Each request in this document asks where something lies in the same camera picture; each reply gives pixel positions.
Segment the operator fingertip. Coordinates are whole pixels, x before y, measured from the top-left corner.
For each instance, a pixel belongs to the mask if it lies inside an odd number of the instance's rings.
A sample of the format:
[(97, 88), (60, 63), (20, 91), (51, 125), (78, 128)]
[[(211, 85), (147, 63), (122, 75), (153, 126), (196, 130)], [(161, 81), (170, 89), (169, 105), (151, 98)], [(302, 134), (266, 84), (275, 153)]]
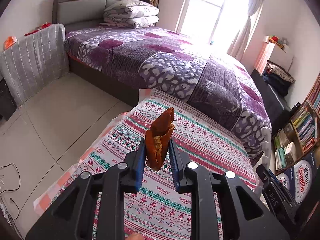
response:
[(133, 232), (125, 240), (144, 240), (144, 236), (138, 232)]

